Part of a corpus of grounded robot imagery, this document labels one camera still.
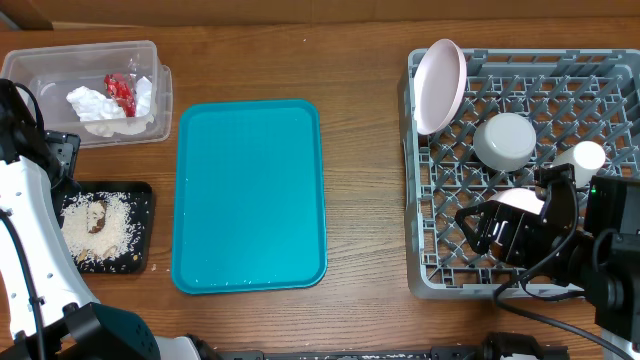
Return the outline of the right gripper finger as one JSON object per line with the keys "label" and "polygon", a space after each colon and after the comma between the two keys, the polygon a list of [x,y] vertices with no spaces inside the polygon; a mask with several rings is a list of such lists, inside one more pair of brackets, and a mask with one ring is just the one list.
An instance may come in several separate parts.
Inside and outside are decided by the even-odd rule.
{"label": "right gripper finger", "polygon": [[493,242],[499,239],[504,224],[509,223],[507,206],[498,201],[459,209],[454,217],[471,249],[477,254],[489,252]]}
{"label": "right gripper finger", "polygon": [[574,166],[570,163],[534,170],[536,197],[543,201],[541,221],[547,226],[570,230],[577,224],[577,194]]}

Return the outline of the white cup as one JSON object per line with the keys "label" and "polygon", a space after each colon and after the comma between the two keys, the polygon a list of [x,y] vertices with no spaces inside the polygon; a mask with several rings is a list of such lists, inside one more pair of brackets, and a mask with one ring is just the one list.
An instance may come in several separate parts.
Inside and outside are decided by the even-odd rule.
{"label": "white cup", "polygon": [[577,188],[586,187],[606,160],[602,146],[593,141],[582,141],[557,156],[552,166],[572,164]]}

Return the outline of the white tissue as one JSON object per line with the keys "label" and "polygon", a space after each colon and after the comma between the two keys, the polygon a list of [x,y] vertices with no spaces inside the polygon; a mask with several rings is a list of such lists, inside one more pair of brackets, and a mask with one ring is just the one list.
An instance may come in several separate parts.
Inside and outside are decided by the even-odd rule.
{"label": "white tissue", "polygon": [[66,95],[81,122],[88,122],[86,130],[96,136],[112,137],[114,134],[137,135],[145,131],[148,119],[145,116],[151,111],[152,82],[145,76],[136,80],[133,75],[135,89],[136,115],[127,117],[120,106],[103,92],[78,87]]}

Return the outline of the grey bowl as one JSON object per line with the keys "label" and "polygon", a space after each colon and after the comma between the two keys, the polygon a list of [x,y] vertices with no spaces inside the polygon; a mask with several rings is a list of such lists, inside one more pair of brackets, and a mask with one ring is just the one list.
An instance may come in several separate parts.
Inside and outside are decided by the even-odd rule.
{"label": "grey bowl", "polygon": [[501,113],[483,122],[473,136],[476,157],[496,171],[523,168],[536,146],[531,122],[514,113]]}

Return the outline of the red snack wrapper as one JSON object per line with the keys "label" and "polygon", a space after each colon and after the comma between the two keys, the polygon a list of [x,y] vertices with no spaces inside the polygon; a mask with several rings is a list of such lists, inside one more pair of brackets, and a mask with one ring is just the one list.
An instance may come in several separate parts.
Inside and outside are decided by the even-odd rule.
{"label": "red snack wrapper", "polygon": [[107,74],[104,85],[108,95],[122,108],[127,117],[136,115],[135,89],[133,78],[122,73]]}

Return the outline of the food scraps rice pile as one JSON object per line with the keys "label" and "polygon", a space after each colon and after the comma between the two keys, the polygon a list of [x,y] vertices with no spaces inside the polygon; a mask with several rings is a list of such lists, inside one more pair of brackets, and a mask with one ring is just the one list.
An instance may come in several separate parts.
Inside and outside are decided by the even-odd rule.
{"label": "food scraps rice pile", "polygon": [[61,231],[72,258],[102,262],[132,251],[144,229],[134,215],[133,198],[124,192],[71,197],[61,209]]}

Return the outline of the black rectangular tray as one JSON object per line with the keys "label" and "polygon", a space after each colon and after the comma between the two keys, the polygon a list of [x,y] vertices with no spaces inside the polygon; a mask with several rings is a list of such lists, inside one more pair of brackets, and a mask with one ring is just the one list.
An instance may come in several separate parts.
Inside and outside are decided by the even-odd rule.
{"label": "black rectangular tray", "polygon": [[81,273],[135,274],[147,263],[155,194],[140,181],[85,181],[53,196]]}

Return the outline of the large pink plate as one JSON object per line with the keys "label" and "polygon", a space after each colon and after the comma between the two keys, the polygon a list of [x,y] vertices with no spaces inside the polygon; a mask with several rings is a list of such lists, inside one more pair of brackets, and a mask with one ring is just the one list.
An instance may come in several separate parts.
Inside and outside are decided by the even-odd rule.
{"label": "large pink plate", "polygon": [[414,119],[420,135],[444,129],[461,105],[467,79],[462,50],[450,39],[436,41],[414,76]]}

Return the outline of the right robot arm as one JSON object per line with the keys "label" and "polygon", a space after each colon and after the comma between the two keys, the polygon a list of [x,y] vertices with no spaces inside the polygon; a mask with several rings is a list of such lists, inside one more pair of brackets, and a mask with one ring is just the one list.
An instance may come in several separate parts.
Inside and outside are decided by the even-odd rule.
{"label": "right robot arm", "polygon": [[[475,253],[492,253],[499,261],[522,270],[494,291],[494,303],[592,341],[611,357],[638,358],[638,180],[592,177],[587,208],[581,212],[572,165],[540,168],[535,178],[535,196],[543,203],[537,212],[488,200],[455,215]],[[594,307],[602,335],[502,300],[507,289],[524,286],[538,276],[561,286],[574,285],[570,295],[582,297]]]}

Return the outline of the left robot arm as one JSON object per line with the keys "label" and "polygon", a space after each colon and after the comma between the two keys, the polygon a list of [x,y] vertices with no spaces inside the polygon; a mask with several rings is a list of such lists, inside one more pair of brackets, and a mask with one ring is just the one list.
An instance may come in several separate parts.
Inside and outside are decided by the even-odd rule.
{"label": "left robot arm", "polygon": [[156,337],[102,305],[63,239],[54,201],[73,179],[79,136],[47,131],[29,89],[1,82],[1,276],[13,344],[4,359],[213,359],[193,335]]}

